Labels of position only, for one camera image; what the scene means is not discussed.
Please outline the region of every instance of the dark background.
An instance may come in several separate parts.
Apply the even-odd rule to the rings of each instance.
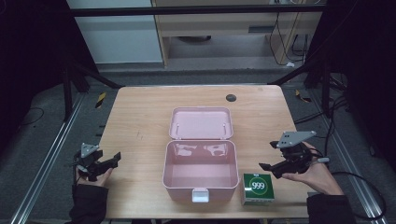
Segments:
[[[0,154],[19,129],[33,97],[63,82],[64,62],[59,62],[57,53],[61,57],[70,54],[97,72],[74,18],[46,14],[50,9],[65,10],[69,6],[61,0],[7,1],[0,15]],[[56,50],[59,43],[69,51]]]

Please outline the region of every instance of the gray floor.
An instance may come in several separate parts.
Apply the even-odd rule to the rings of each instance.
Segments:
[[[103,75],[111,80],[127,85],[197,85],[197,84],[264,84],[286,75],[292,68],[279,66],[275,63],[263,36],[212,36],[206,42],[178,39],[172,42],[169,64],[165,68],[140,67],[133,72],[105,71]],[[63,87],[56,86],[39,93],[32,102],[32,110],[27,114],[18,134],[9,145],[9,152],[0,161],[0,223],[9,223],[22,204],[29,188],[35,180],[42,176],[37,173],[48,171],[33,197],[34,206],[28,209],[29,220],[41,220],[45,223],[56,223],[68,219],[68,210],[72,206],[71,168],[64,165],[73,160],[74,153],[81,143],[98,144],[103,126],[106,125],[109,112],[117,94],[102,83],[88,78],[91,83],[90,92],[79,94],[74,91],[75,101],[81,99],[75,122],[73,122],[59,146],[59,152],[51,153],[57,134],[64,123]],[[302,85],[304,76],[299,76],[282,86],[285,98],[294,120],[317,113],[320,88],[305,90]],[[307,103],[296,97],[295,90],[310,97],[314,101]],[[101,108],[94,108],[101,92],[106,92],[106,99]],[[341,96],[339,91],[332,91],[332,98]],[[318,117],[311,121],[296,125],[299,131],[315,130],[316,138],[308,142],[317,148],[324,148],[325,140],[320,138],[328,131],[328,120]],[[396,223],[396,201],[393,190],[396,188],[396,174],[382,158],[372,157],[365,136],[348,106],[343,106],[334,113],[336,131],[330,138],[329,156],[332,160],[332,171],[345,171],[356,168],[374,183],[387,199],[388,212],[386,218],[373,223]],[[42,167],[48,155],[53,163]],[[355,183],[354,178],[336,177],[349,197],[354,211],[365,215],[370,211],[363,205],[370,201],[380,201],[368,189],[369,196],[361,197],[366,192],[362,184]],[[359,223],[372,223],[358,219]],[[285,223],[275,220],[274,223]],[[306,223],[306,220],[292,219],[291,223]]]

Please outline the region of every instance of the black cable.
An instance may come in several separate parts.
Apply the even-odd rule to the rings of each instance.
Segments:
[[[41,115],[38,117],[38,119],[35,119],[35,120],[33,120],[33,121],[30,121],[30,122],[23,123],[23,124],[21,124],[21,125],[33,124],[33,123],[38,122],[41,118],[43,118],[43,116],[44,116],[44,110],[43,110],[42,108],[40,108],[40,107],[32,107],[32,108],[30,108],[30,110],[34,110],[34,109],[41,110]]]
[[[279,12],[276,13],[276,22],[275,22],[275,24],[274,24],[274,29],[273,29],[273,31],[272,31],[271,34],[270,34],[270,49],[271,49],[271,51],[272,51],[272,53],[273,53],[273,56],[274,56],[274,58],[275,58],[275,61],[276,61],[276,63],[277,63],[278,65],[286,65],[286,63],[280,63],[280,62],[277,61],[276,56],[275,56],[275,53],[274,53],[274,50],[273,50],[273,48],[272,48],[272,36],[273,36],[273,33],[274,33],[275,28],[277,28],[277,31],[278,31],[278,33],[279,33],[280,42],[282,43],[283,52],[284,52],[285,56],[290,60],[291,63],[301,62],[302,60],[293,60],[293,59],[291,59],[291,58],[289,57],[288,53],[286,52],[286,46],[285,46],[285,43],[283,42],[283,38],[282,38],[282,35],[281,35],[281,33],[280,33],[280,29],[279,29],[279,14],[280,14]],[[294,29],[294,26],[295,26],[296,22],[297,22],[297,20],[294,20],[294,23],[293,23],[291,29]]]
[[[363,216],[363,215],[354,213],[353,215],[355,217],[373,221],[373,220],[378,220],[378,219],[382,218],[387,213],[387,202],[386,202],[384,196],[382,195],[381,191],[379,191],[379,189],[373,183],[371,183],[370,181],[368,181],[367,179],[365,179],[364,177],[362,177],[360,175],[355,175],[353,173],[345,172],[345,171],[332,172],[332,175],[352,175],[354,177],[357,177],[358,179],[365,181],[370,186],[370,188],[372,188],[378,194],[379,198],[381,199],[382,206],[383,206],[382,213],[379,214],[377,217],[367,217],[367,216]]]
[[[327,131],[326,134],[326,139],[325,139],[325,144],[324,144],[324,156],[327,156],[327,152],[328,152],[328,145],[329,145],[329,140],[330,140],[330,136],[334,133],[335,131],[335,124],[334,124],[334,111],[336,109],[338,109],[339,107],[345,105],[346,99],[341,100],[340,102],[337,103],[337,100],[344,98],[345,96],[342,95],[339,98],[337,98],[336,100],[334,100],[334,102],[332,103],[332,107],[330,108],[330,125],[329,125],[329,130]]]

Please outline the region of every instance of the metal bar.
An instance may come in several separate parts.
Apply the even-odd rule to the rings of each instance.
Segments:
[[[68,135],[75,119],[78,114],[78,111],[81,107],[81,103],[84,99],[85,94],[80,93],[76,99],[74,105],[74,112],[71,114],[70,119],[61,127],[61,130],[58,132],[52,146],[47,154],[47,157],[44,159],[43,164],[41,165],[37,175],[35,176],[35,180],[33,181],[32,185],[28,189],[26,195],[24,196],[20,206],[18,207],[17,211],[11,218],[11,224],[23,224],[26,222],[27,218],[32,211],[33,206],[35,205],[35,201],[38,198],[43,186],[47,180],[47,177],[52,169],[53,164],[58,157],[58,154],[64,144],[66,136]]]
[[[78,8],[67,11],[48,10],[46,13],[71,15],[73,17],[104,16],[147,16],[176,14],[223,14],[223,13],[267,13],[267,12],[319,12],[336,10],[340,6],[326,4],[306,5],[241,5],[241,6],[197,6],[197,7],[114,7],[114,8]]]
[[[320,111],[320,105],[319,105],[319,99],[318,99],[319,97],[313,91],[311,91],[311,93],[312,93],[311,95],[313,96],[312,99],[313,99],[317,109]],[[322,118],[323,118],[323,122],[325,123],[326,127],[330,128],[330,123],[329,123],[329,120],[327,119],[327,117],[325,115],[322,115]],[[344,145],[344,142],[336,129],[334,130],[334,133],[332,135],[332,140],[334,142],[334,149],[336,150],[337,155],[340,157],[340,161],[343,164],[346,171],[362,176],[359,168],[355,165],[351,156],[347,152],[347,148]],[[363,208],[364,208],[366,214],[369,217],[379,216],[381,214],[382,210],[381,210],[380,206],[378,205],[378,203],[376,202],[376,199],[375,199],[372,191],[370,190],[370,188],[367,186],[367,184],[357,178],[354,178],[354,177],[350,177],[349,179],[350,179],[352,186],[355,189],[359,199],[361,200],[361,204],[363,205]],[[388,222],[383,217],[379,220],[372,221],[372,223],[386,224]]]

